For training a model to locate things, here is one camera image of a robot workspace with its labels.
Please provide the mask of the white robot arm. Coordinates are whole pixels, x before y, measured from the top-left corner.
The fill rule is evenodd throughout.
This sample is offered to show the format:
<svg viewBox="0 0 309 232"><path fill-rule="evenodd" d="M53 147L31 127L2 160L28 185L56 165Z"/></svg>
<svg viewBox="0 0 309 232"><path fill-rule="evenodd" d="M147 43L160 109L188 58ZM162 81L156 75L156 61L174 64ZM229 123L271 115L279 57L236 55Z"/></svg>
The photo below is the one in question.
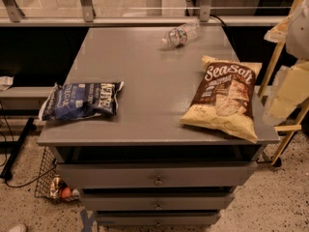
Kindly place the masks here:
<svg viewBox="0 0 309 232"><path fill-rule="evenodd" d="M279 69L265 103L264 122L277 126L309 97L309 0L268 30L265 39L285 43L286 51L297 59L293 66Z"/></svg>

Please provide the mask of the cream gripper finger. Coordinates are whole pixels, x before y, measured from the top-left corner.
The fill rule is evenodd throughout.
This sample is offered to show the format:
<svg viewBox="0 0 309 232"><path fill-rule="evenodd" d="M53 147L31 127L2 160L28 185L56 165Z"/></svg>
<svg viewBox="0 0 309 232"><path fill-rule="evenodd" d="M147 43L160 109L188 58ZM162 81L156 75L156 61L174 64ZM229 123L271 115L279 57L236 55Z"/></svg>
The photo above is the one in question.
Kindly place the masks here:
<svg viewBox="0 0 309 232"><path fill-rule="evenodd" d="M289 38L289 25L291 18L292 17L288 15L274 27L269 29L265 33L264 39L271 43L285 43Z"/></svg>
<svg viewBox="0 0 309 232"><path fill-rule="evenodd" d="M309 97L309 62L282 66L270 87L263 121L269 126L284 122Z"/></svg>

